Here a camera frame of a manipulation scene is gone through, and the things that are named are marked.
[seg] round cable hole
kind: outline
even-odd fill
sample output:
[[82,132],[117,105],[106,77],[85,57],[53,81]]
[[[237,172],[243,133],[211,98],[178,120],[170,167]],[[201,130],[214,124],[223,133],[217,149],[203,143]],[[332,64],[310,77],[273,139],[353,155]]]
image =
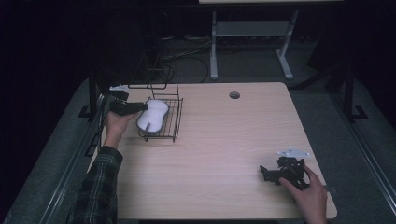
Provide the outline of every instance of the round cable hole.
[[239,92],[237,91],[232,91],[230,92],[230,97],[231,99],[238,99],[239,97],[241,97],[241,94],[239,94]]

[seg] black device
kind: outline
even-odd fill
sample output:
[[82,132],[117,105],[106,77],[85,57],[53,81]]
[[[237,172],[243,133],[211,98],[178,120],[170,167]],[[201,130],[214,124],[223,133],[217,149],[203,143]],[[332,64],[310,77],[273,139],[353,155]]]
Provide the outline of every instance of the black device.
[[125,91],[113,91],[112,95],[115,99],[110,103],[109,109],[120,116],[134,114],[149,108],[149,105],[145,103],[127,103],[129,94]]
[[280,157],[277,160],[279,170],[268,170],[260,166],[260,172],[264,176],[265,181],[274,182],[275,185],[280,185],[279,178],[283,177],[299,190],[307,189],[309,184],[304,181],[304,159],[299,161],[295,158]]

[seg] person's right arm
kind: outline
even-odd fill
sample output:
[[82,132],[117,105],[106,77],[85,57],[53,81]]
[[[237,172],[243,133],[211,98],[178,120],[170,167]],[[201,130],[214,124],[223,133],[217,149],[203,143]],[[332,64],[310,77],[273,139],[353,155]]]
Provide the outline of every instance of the person's right arm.
[[318,176],[311,171],[307,166],[304,166],[305,172],[308,174],[310,184],[309,188],[299,190],[295,188],[285,178],[280,178],[279,182],[284,186],[293,196],[297,203],[297,207],[303,214],[306,223],[308,224],[324,224],[326,219],[326,203],[327,191],[320,183]]

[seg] white metal stand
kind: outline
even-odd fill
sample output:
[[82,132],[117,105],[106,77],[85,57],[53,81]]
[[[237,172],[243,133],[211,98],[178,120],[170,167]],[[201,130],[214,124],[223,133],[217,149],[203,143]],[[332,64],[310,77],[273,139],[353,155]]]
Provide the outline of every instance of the white metal stand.
[[218,63],[216,57],[216,37],[218,36],[284,36],[285,41],[281,49],[276,50],[277,58],[282,67],[285,78],[293,79],[286,51],[297,20],[298,10],[294,10],[289,21],[216,21],[216,11],[212,20],[212,50],[210,52],[210,78],[217,80]]

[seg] plaid sleeve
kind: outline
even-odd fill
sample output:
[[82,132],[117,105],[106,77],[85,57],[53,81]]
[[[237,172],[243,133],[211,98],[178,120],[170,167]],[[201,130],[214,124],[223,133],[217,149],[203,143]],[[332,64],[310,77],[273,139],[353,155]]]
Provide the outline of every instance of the plaid sleeve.
[[102,147],[80,185],[67,223],[117,223],[117,174],[122,155]]

